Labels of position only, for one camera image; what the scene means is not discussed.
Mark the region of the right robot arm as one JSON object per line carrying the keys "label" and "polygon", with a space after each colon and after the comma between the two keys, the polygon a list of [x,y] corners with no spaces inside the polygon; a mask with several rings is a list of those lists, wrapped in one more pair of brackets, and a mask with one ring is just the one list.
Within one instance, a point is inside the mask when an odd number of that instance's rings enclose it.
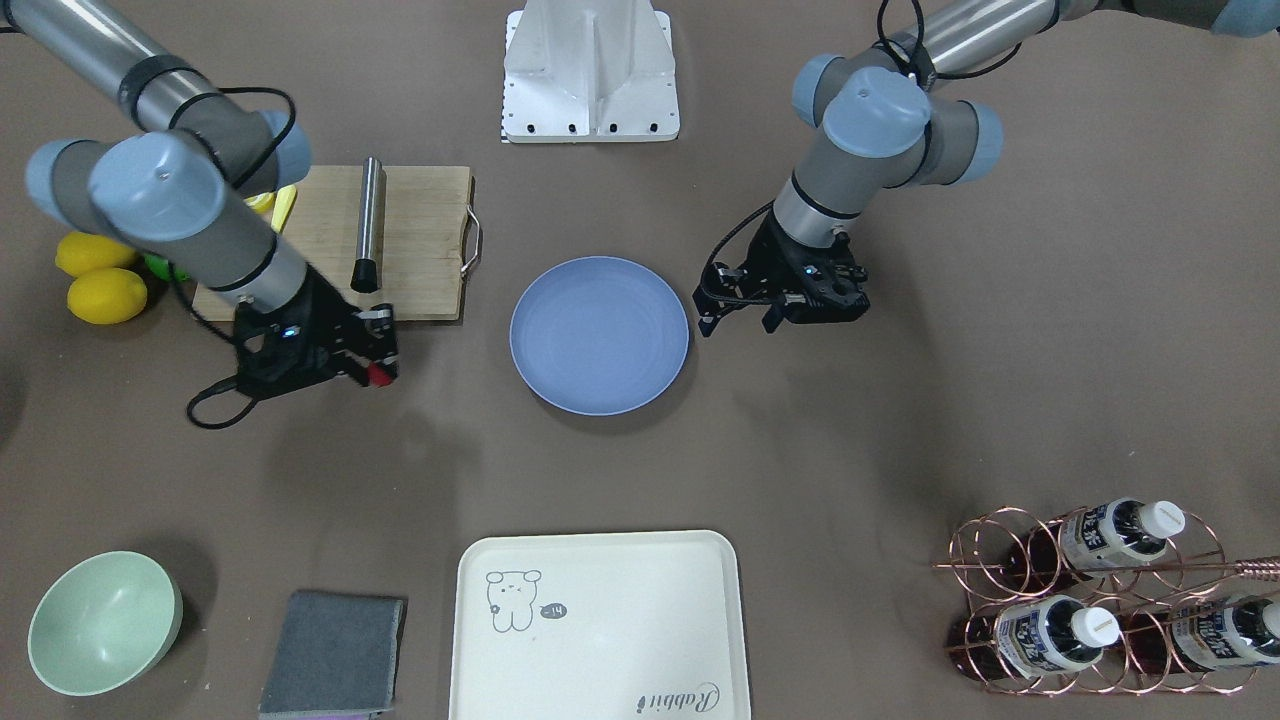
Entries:
{"label": "right robot arm", "polygon": [[396,379],[390,306],[348,304],[246,202],[308,174],[310,142],[292,113],[239,108],[106,3],[5,1],[3,15],[140,129],[113,145],[42,146],[26,183],[45,213],[175,263],[232,305],[234,383],[247,397],[338,375]]}

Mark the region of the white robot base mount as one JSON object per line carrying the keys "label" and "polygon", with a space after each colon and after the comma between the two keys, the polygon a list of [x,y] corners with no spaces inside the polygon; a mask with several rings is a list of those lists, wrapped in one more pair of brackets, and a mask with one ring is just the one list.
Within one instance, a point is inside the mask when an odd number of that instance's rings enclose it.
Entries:
{"label": "white robot base mount", "polygon": [[506,18],[500,137],[640,143],[678,137],[672,22],[649,1],[529,1]]}

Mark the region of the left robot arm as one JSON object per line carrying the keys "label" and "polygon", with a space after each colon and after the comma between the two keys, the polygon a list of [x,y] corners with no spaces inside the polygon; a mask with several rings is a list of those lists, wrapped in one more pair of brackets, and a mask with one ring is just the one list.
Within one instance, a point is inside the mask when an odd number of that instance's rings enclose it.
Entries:
{"label": "left robot arm", "polygon": [[1028,38],[1100,9],[1253,38],[1277,28],[1275,1],[952,1],[911,26],[879,33],[856,56],[819,55],[797,74],[792,105],[815,129],[806,156],[772,202],[745,260],[704,265],[692,300],[709,336],[737,310],[762,324],[846,323],[870,306],[850,233],[882,190],[977,181],[996,165],[1004,127],[988,106],[933,88],[1010,60]]}

